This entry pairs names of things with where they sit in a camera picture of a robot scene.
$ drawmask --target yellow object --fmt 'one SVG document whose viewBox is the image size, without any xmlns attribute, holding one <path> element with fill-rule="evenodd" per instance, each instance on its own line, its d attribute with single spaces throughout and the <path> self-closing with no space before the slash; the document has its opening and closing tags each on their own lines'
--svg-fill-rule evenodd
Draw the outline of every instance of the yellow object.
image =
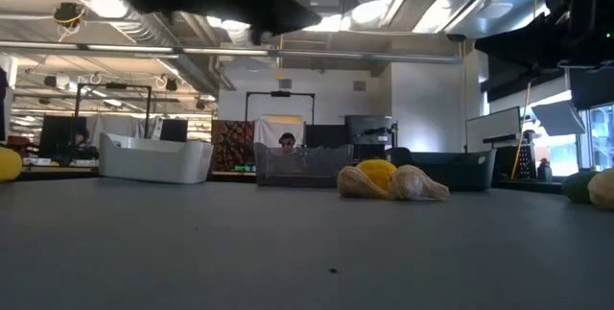
<svg viewBox="0 0 614 310">
<path fill-rule="evenodd" d="M 367 160 L 356 166 L 379 188 L 388 191 L 396 167 L 385 160 Z"/>
<path fill-rule="evenodd" d="M 21 173 L 22 160 L 19 154 L 0 147 L 0 182 L 15 180 Z"/>
</svg>

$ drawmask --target white partition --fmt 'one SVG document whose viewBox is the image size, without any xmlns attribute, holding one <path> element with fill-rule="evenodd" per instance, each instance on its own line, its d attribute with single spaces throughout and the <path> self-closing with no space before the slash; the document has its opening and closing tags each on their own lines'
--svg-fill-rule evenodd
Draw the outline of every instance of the white partition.
<svg viewBox="0 0 614 310">
<path fill-rule="evenodd" d="M 467 120 L 467 152 L 476 153 L 491 150 L 492 145 L 484 143 L 486 138 L 519 134 L 522 128 L 520 121 L 519 107 Z"/>
</svg>

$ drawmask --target white box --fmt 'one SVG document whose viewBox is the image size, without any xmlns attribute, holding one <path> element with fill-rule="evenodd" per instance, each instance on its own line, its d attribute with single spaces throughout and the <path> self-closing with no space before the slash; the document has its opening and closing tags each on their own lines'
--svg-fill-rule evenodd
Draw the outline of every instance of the white box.
<svg viewBox="0 0 614 310">
<path fill-rule="evenodd" d="M 206 181 L 213 146 L 154 141 L 101 132 L 99 173 L 103 177 L 196 184 Z"/>
</svg>

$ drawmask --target desk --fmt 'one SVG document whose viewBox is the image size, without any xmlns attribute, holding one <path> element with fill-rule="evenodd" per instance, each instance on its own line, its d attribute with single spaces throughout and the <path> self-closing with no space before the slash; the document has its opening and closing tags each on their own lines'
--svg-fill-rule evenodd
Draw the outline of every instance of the desk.
<svg viewBox="0 0 614 310">
<path fill-rule="evenodd" d="M 561 196 L 120 179 L 0 194 L 0 309 L 614 309 L 614 215 Z"/>
</svg>

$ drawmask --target ceiling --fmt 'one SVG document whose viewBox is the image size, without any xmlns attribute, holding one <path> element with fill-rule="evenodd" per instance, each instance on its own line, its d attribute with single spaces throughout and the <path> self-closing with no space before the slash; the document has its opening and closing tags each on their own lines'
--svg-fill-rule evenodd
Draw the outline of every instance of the ceiling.
<svg viewBox="0 0 614 310">
<path fill-rule="evenodd" d="M 433 14 L 433 12 L 437 12 L 437 8 L 441 8 L 439 6 L 441 1 L 399 0 L 398 5 L 393 10 L 394 13 L 389 12 L 390 21 L 386 22 L 386 25 L 354 26 L 352 24 L 351 32 L 299 31 L 273 37 L 265 47 L 280 50 L 339 51 L 458 58 L 461 54 L 460 46 L 458 43 L 450 41 L 445 34 L 412 33 L 416 25 L 421 26 L 424 24 L 424 20 L 428 19 L 427 17 L 432 17 L 432 15 L 439 16 L 439 19 L 430 18 L 432 24 L 443 24 L 446 27 L 448 26 L 446 19 L 458 17 L 458 15 L 452 16 L 450 14 L 442 16 L 440 12 Z M 463 8 L 469 7 L 469 3 L 473 2 L 473 0 L 449 1 L 450 4 L 456 4 L 454 8 L 458 9 L 458 14 L 463 14 Z M 453 32 L 456 30 L 469 31 L 468 34 L 470 35 L 472 31 L 483 26 L 482 10 L 490 1 L 483 0 L 479 2 L 482 3 L 481 5 L 472 6 L 471 9 L 473 10 L 467 9 L 470 11 L 466 14 L 468 17 L 457 18 L 460 23 L 455 24 L 456 27 L 451 30 Z M 125 23 L 118 24 L 117 20 L 101 18 L 92 10 L 87 11 L 78 30 L 69 34 L 66 33 L 50 18 L 61 2 L 81 3 L 80 0 L 0 0 L 0 40 L 134 44 L 133 38 L 127 37 L 130 33 L 125 33 L 126 29 L 118 28 L 118 26 L 127 26 Z M 393 9 L 391 6 L 394 3 L 396 2 L 390 1 L 389 10 Z M 521 14 L 526 8 L 521 5 L 515 7 L 518 14 Z M 24 15 L 28 15 L 30 18 L 26 20 L 23 18 Z M 226 30 L 212 27 L 204 17 L 176 13 L 173 24 L 159 15 L 149 15 L 144 18 L 147 18 L 148 23 L 158 24 L 167 33 L 167 36 L 175 40 L 176 45 L 179 46 L 253 47 L 248 43 L 236 43 L 236 40 L 233 43 L 233 39 L 229 37 Z M 491 31 L 499 31 L 504 28 L 501 27 L 501 23 L 495 22 L 497 21 L 488 21 L 486 26 L 492 27 Z M 441 29 L 438 29 L 438 31 L 447 32 L 447 30 Z M 49 75 L 66 73 L 71 74 L 73 79 L 89 83 L 89 79 L 97 74 L 102 77 L 103 83 L 120 82 L 150 85 L 156 99 L 152 107 L 154 112 L 167 112 L 169 114 L 200 113 L 205 116 L 203 119 L 210 120 L 211 116 L 215 116 L 217 106 L 214 102 L 207 102 L 205 110 L 197 110 L 197 98 L 200 95 L 203 98 L 207 98 L 208 95 L 217 96 L 219 88 L 232 89 L 232 79 L 224 79 L 224 76 L 220 76 L 221 68 L 218 68 L 216 64 L 223 60 L 226 66 L 236 65 L 233 58 L 221 57 L 216 59 L 207 55 L 180 55 L 183 58 L 181 61 L 166 61 L 165 59 L 156 60 L 147 55 L 136 57 L 134 54 L 100 57 L 100 55 L 82 52 L 76 54 L 56 52 L 53 55 L 41 55 L 18 50 L 4 51 L 19 59 L 15 107 L 20 109 L 52 107 L 54 109 L 71 110 L 71 107 L 74 107 L 75 93 L 70 92 L 69 88 L 45 87 L 44 78 Z M 385 68 L 384 65 L 386 64 L 381 61 L 314 59 L 309 57 L 269 58 L 264 60 L 266 67 L 365 70 L 370 71 L 372 76 L 379 76 Z M 207 79 L 206 85 L 203 85 L 202 79 L 199 79 L 199 77 Z M 165 90 L 164 80 L 160 80 L 165 78 L 177 79 L 176 92 Z M 137 93 L 125 92 L 121 95 L 114 93 L 112 95 L 114 98 L 129 98 L 132 106 L 105 107 L 104 104 L 101 104 L 103 102 L 100 98 L 91 98 L 84 100 L 83 109 L 140 113 L 145 107 L 144 102 L 133 101 L 140 98 Z M 51 104 L 41 105 L 35 96 L 47 96 L 52 99 Z"/>
</svg>

